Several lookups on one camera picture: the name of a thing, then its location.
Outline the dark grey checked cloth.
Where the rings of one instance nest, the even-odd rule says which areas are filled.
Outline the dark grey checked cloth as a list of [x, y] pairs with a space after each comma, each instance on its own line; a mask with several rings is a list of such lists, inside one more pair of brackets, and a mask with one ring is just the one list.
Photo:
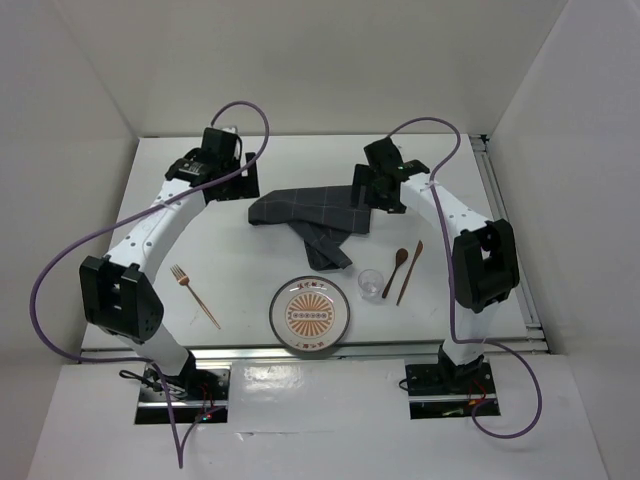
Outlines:
[[288, 225], [304, 242], [309, 267], [317, 272], [352, 265], [341, 245], [370, 231], [371, 208], [351, 204], [349, 186], [274, 190], [248, 209], [253, 226]]

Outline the orange patterned plate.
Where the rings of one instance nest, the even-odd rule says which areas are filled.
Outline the orange patterned plate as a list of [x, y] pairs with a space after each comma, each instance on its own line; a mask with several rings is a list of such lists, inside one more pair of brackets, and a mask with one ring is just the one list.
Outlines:
[[349, 301], [334, 282], [302, 276], [283, 284], [269, 306], [269, 324], [287, 348], [313, 354], [334, 347], [351, 321]]

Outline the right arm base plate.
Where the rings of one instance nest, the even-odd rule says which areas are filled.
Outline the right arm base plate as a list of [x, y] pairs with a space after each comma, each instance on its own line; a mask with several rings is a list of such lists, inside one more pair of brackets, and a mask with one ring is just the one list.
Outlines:
[[478, 417], [501, 414], [488, 362], [470, 378], [454, 385], [445, 383], [435, 364], [408, 364], [398, 387], [408, 395], [412, 420], [470, 417], [477, 405]]

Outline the brown wooden spoon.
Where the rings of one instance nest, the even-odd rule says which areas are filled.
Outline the brown wooden spoon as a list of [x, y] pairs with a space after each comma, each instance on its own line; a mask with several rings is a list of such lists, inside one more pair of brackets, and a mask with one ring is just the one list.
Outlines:
[[406, 262], [407, 259], [408, 259], [408, 251], [405, 248], [400, 248], [396, 251], [394, 269], [382, 292], [382, 295], [381, 295], [382, 299], [386, 299], [387, 296], [389, 295], [396, 273], [398, 272], [399, 268]]

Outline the copper knife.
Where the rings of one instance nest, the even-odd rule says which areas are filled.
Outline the copper knife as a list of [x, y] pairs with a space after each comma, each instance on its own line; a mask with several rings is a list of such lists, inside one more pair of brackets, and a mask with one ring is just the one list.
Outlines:
[[403, 297], [405, 295], [405, 292], [407, 290], [407, 287], [408, 287], [408, 284], [410, 282], [411, 276], [413, 274], [414, 267], [415, 267], [420, 255], [421, 255], [421, 253], [423, 252], [423, 249], [424, 249], [424, 244], [423, 244], [422, 240], [419, 240], [417, 245], [416, 245], [416, 249], [415, 249], [411, 264], [409, 266], [409, 269], [408, 269], [408, 271], [406, 273], [406, 276], [405, 276], [404, 282], [402, 284], [401, 290], [400, 290], [399, 295], [397, 297], [396, 306], [400, 305], [400, 303], [401, 303], [401, 301], [402, 301], [402, 299], [403, 299]]

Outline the clear drinking glass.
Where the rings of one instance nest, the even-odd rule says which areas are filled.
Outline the clear drinking glass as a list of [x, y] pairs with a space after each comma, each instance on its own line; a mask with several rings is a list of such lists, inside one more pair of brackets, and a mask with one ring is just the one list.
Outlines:
[[369, 301], [377, 300], [385, 286], [382, 274], [374, 269], [361, 271], [357, 281], [361, 297]]

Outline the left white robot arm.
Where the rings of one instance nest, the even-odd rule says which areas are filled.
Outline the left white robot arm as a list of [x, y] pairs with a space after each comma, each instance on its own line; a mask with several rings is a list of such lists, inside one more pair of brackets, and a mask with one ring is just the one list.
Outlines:
[[236, 128], [206, 128], [200, 147], [169, 167], [153, 213], [79, 269], [87, 321], [157, 364], [163, 389], [176, 399], [215, 387], [218, 380], [198, 369], [193, 353], [163, 326], [164, 306], [153, 283], [175, 242], [210, 202], [258, 197], [254, 156], [243, 153]]

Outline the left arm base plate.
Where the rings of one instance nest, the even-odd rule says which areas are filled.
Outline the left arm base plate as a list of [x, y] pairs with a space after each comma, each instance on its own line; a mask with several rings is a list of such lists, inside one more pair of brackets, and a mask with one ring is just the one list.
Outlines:
[[[169, 397], [178, 425], [188, 425], [195, 420], [202, 424], [223, 424], [228, 421], [231, 366], [214, 365], [209, 372], [215, 377], [214, 382], [202, 384], [194, 391], [187, 392], [171, 383], [168, 384]], [[135, 425], [169, 424], [166, 395], [153, 368], [146, 367], [143, 374], [121, 370], [119, 376], [134, 381], [139, 386]]]

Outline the copper fork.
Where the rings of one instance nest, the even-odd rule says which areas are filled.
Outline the copper fork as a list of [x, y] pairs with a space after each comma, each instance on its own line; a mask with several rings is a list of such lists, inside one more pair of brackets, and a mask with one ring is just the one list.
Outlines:
[[176, 281], [178, 282], [178, 284], [188, 290], [188, 292], [191, 294], [193, 299], [199, 305], [201, 310], [206, 314], [206, 316], [210, 319], [210, 321], [214, 324], [214, 326], [218, 330], [220, 330], [221, 329], [221, 325], [215, 319], [215, 317], [213, 316], [211, 311], [208, 309], [208, 307], [205, 305], [205, 303], [202, 301], [200, 296], [192, 288], [190, 277], [186, 274], [186, 272], [177, 264], [172, 265], [170, 267], [170, 271], [173, 274], [173, 276], [176, 279]]

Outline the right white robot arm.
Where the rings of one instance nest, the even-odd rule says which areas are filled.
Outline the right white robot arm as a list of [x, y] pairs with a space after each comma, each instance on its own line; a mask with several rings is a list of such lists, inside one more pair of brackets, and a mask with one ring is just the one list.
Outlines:
[[351, 201], [403, 214], [411, 209], [441, 230], [449, 273], [449, 334], [439, 347], [436, 379], [460, 391], [480, 370], [484, 341], [496, 313], [519, 284], [513, 228], [475, 212], [436, 182], [418, 160], [405, 162], [391, 138], [364, 148]]

